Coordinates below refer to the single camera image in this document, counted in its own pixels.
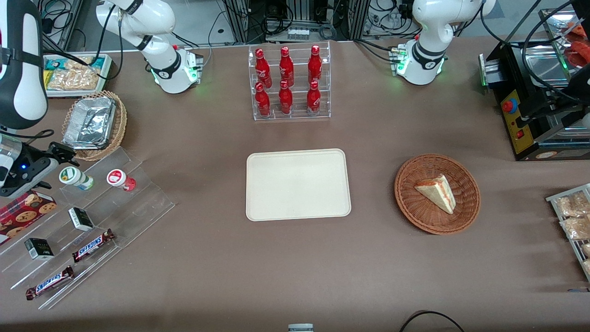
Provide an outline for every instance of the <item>white robotic arm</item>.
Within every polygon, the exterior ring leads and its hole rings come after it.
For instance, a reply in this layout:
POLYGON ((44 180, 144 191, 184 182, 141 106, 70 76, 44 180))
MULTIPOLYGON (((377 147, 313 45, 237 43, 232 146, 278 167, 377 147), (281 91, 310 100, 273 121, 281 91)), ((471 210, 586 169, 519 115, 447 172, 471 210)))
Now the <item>white robotic arm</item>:
POLYGON ((41 18, 30 0, 0 0, 0 126, 26 129, 47 111, 41 18))
POLYGON ((490 13, 496 0, 416 0, 412 7, 414 19, 422 25, 419 39, 398 46, 396 73, 410 83, 424 85, 440 72, 445 51, 453 40, 449 23, 472 19, 482 7, 490 13))
POLYGON ((171 33, 176 25, 174 12, 167 3, 161 0, 101 1, 96 7, 96 17, 107 30, 117 35, 120 31, 122 38, 142 52, 164 91, 180 93, 200 82, 195 54, 176 50, 166 37, 157 36, 171 33))

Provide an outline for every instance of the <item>aluminum foil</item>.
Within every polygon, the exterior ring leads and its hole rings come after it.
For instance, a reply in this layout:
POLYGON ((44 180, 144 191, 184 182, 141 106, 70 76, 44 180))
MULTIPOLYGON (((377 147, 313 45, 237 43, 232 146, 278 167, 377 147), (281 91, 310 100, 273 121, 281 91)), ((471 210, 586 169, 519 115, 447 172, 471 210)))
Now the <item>aluminum foil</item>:
POLYGON ((116 108, 116 102, 109 97, 85 98, 78 101, 65 130, 64 144, 73 149, 106 148, 116 108))

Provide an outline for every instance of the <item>yellow control panel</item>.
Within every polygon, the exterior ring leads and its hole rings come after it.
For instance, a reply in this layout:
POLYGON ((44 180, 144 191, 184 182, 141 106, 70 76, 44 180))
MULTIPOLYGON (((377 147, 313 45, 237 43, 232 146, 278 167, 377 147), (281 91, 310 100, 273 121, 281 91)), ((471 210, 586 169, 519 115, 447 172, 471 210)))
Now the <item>yellow control panel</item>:
POLYGON ((518 128, 516 125, 516 119, 520 117, 520 109, 518 108, 519 103, 520 100, 516 90, 512 91, 511 94, 504 98, 500 103, 502 114, 506 120, 506 126, 508 127, 508 133, 510 134, 510 140, 512 141, 514 151, 517 154, 535 143, 528 125, 524 128, 518 128))

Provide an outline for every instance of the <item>red glass bottle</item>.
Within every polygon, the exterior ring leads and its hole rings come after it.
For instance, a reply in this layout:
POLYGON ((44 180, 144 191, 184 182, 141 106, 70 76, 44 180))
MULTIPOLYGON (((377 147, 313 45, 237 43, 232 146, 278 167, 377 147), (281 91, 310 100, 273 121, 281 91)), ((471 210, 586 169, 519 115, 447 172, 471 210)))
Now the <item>red glass bottle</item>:
POLYGON ((261 82, 256 82, 255 87, 256 95, 254 95, 254 99, 256 99, 256 106, 258 107, 260 116, 267 118, 270 116, 270 99, 266 91, 264 91, 264 85, 261 82))
POLYGON ((293 59, 289 55, 289 48, 281 47, 281 62, 278 64, 281 71, 281 79, 286 80, 289 86, 295 84, 295 71, 293 69, 293 59))
POLYGON ((254 53, 256 54, 256 75, 258 76, 258 81, 264 84, 265 89, 270 89, 273 86, 273 80, 270 78, 270 66, 264 58, 264 51, 261 48, 257 48, 254 53))
POLYGON ((320 47, 318 45, 312 46, 312 56, 307 63, 307 69, 309 71, 309 84, 311 84, 313 80, 319 82, 322 78, 322 58, 320 58, 320 47))
POLYGON ((320 99, 322 94, 317 89, 317 81, 313 80, 310 84, 310 89, 307 92, 307 114, 316 116, 320 112, 320 99))
POLYGON ((281 100, 281 112, 285 115, 293 111, 293 93, 289 89, 287 80, 281 81, 281 90, 278 92, 278 98, 281 100))

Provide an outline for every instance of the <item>sandwich slice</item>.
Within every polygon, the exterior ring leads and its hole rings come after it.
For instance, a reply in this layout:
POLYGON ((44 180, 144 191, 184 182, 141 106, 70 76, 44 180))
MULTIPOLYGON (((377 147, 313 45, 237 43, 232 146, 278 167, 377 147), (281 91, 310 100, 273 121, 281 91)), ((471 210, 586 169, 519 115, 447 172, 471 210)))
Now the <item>sandwich slice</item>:
POLYGON ((448 214, 453 214, 453 209, 455 209, 457 203, 455 202, 455 197, 451 191, 451 186, 448 184, 448 180, 443 174, 437 178, 420 181, 416 183, 414 188, 443 211, 448 214))

